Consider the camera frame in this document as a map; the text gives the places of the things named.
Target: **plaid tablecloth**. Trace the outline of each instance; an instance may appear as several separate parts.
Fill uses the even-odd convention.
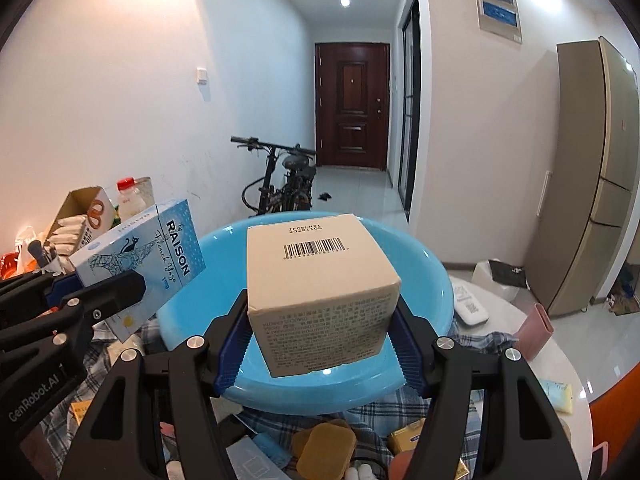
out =
[[[138,335],[145,346],[146,354],[166,350],[160,337],[156,318],[147,322],[140,329]],[[513,342],[516,341],[513,336],[498,332],[484,337],[460,335],[455,323],[452,325],[449,335],[461,345],[471,346],[487,353],[501,352],[503,349],[512,346]],[[107,347],[114,341],[116,341],[116,337],[103,322],[96,326],[94,339],[84,358],[84,366],[88,371],[87,378],[41,422],[44,435],[56,461],[58,474],[60,474],[71,441],[78,430],[78,424],[70,408],[71,403],[77,400],[91,400],[94,398],[102,381],[111,369]],[[410,387],[403,386],[394,393],[375,402],[340,413],[318,416],[291,416],[259,412],[246,408],[239,415],[239,418],[257,433],[268,433],[284,449],[290,449],[291,437],[297,431],[312,428],[322,421],[343,418],[353,428],[358,438],[354,457],[373,459],[388,465],[393,458],[393,454],[386,446],[386,436],[411,422],[423,418],[427,413],[428,407],[428,400],[421,399]],[[481,421],[478,412],[476,412],[473,402],[470,401],[465,443],[461,458],[471,472],[473,472],[476,456],[478,455],[480,429]],[[170,459],[177,460],[175,447],[169,446],[169,448],[174,450]],[[295,463],[294,459],[286,470],[292,476],[295,471]],[[384,478],[380,468],[375,463],[369,463],[374,473],[378,474],[380,478]]]

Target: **white stool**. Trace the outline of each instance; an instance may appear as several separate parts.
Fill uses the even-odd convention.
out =
[[[491,276],[491,267],[489,267],[489,261],[487,260],[479,262],[476,265],[471,283],[492,292],[503,300],[509,301],[509,303],[515,300],[519,290],[517,286],[502,285],[501,283],[494,282]]]

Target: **tile floor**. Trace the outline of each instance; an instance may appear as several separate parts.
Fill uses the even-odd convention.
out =
[[[327,192],[332,199],[318,200]],[[314,210],[354,213],[408,231],[398,190],[384,172],[348,168],[318,168],[314,183]],[[470,281],[472,272],[450,275]],[[525,314],[536,303],[522,290],[513,301]],[[615,316],[605,306],[592,305],[587,312],[554,318],[554,337],[578,372],[585,395],[593,400],[612,387],[640,361],[640,313]]]

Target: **blue basin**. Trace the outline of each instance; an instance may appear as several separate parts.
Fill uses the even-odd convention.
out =
[[[192,335],[204,334],[211,320],[226,314],[246,288],[248,227],[331,215],[291,212],[253,217],[200,240],[207,268],[158,312],[167,347],[173,349]],[[453,293],[442,264],[411,236],[378,222],[361,220],[402,279],[401,293],[411,311],[428,319],[439,335],[445,335],[453,318]],[[403,384],[388,337],[377,356],[330,370],[276,379],[269,375],[252,338],[238,378],[225,397],[264,412],[319,415],[367,404]]]

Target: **bicycle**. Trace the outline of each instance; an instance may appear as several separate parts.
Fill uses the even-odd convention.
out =
[[[242,190],[242,202],[245,206],[256,213],[256,216],[267,213],[279,213],[283,211],[309,211],[311,210],[311,186],[316,176],[316,167],[310,166],[310,160],[316,156],[314,150],[271,144],[270,142],[260,142],[257,137],[244,139],[242,137],[231,137],[231,142],[239,144],[238,148],[246,148],[249,152],[261,150],[268,153],[267,170],[264,177],[260,177]],[[282,189],[276,189],[271,184],[271,176],[276,169],[276,164],[285,153],[289,155],[282,161],[283,167],[287,170],[286,183]],[[245,194],[251,186],[255,186],[262,181],[260,191],[260,202],[258,207],[254,207],[246,200]]]

